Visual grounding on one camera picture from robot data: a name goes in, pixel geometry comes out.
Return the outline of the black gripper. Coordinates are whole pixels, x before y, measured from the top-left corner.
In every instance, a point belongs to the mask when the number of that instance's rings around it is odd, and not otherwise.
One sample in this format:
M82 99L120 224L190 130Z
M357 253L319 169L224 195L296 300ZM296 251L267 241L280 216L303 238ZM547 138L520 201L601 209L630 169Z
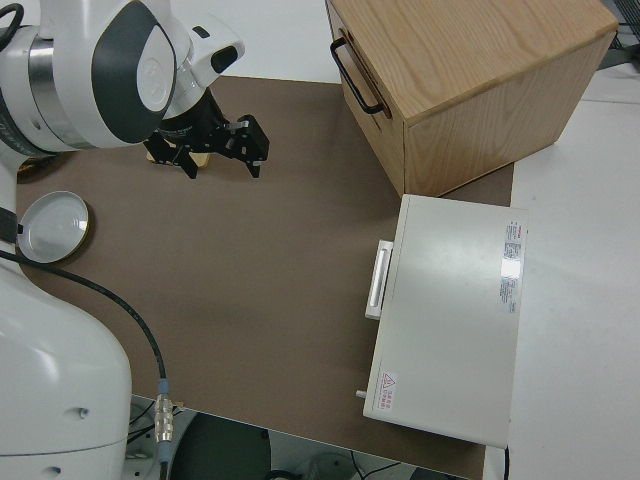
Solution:
M176 164L190 179L196 179L199 170L192 154L239 160L257 179L269 153L269 139L252 115L235 122L199 120L180 129L156 130L143 145L155 163Z

